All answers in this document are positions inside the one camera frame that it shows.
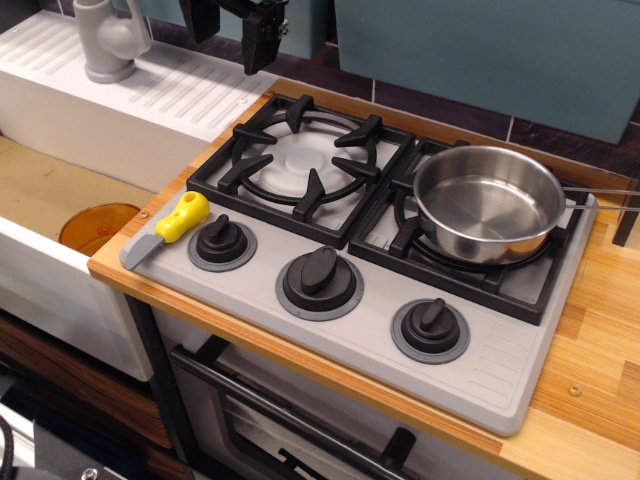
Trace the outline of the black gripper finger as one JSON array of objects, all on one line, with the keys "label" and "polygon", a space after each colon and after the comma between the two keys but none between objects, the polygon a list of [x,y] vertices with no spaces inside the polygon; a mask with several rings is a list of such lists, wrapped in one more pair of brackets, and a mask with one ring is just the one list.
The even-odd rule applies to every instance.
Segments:
[{"label": "black gripper finger", "polygon": [[242,19],[244,73],[255,75],[273,63],[282,37],[288,33],[285,10],[288,1],[250,1],[249,13]]},{"label": "black gripper finger", "polygon": [[185,26],[195,43],[202,43],[220,30],[220,7],[212,0],[180,0]]}]

